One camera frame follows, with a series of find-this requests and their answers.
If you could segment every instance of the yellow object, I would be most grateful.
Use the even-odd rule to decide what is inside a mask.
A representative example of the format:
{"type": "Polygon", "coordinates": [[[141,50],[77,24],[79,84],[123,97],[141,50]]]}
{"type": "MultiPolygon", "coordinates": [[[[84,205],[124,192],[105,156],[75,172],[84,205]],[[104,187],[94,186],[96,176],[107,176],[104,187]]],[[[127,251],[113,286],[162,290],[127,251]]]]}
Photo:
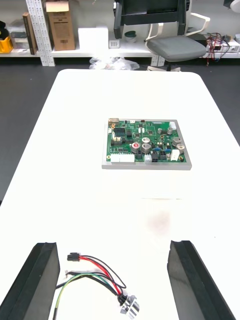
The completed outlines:
{"type": "Polygon", "coordinates": [[[0,54],[9,54],[13,48],[10,36],[6,37],[5,40],[0,40],[0,54]]]}

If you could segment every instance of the white box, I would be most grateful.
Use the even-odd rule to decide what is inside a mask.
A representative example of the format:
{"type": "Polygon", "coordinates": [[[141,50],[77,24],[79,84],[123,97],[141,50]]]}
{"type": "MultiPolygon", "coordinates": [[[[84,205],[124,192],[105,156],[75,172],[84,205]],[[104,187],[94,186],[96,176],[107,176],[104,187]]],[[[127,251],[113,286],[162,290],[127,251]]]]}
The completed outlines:
{"type": "Polygon", "coordinates": [[[103,53],[109,49],[109,30],[106,26],[78,28],[79,48],[84,52],[103,53]]]}

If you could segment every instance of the plastic bag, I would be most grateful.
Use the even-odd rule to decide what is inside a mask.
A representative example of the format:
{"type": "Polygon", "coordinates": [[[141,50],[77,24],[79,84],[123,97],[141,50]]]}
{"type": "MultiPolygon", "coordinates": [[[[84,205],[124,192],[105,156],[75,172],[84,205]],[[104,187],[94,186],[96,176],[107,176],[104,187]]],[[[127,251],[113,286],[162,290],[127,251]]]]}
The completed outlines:
{"type": "Polygon", "coordinates": [[[91,70],[136,70],[138,63],[120,57],[93,57],[90,59],[91,70]]]}

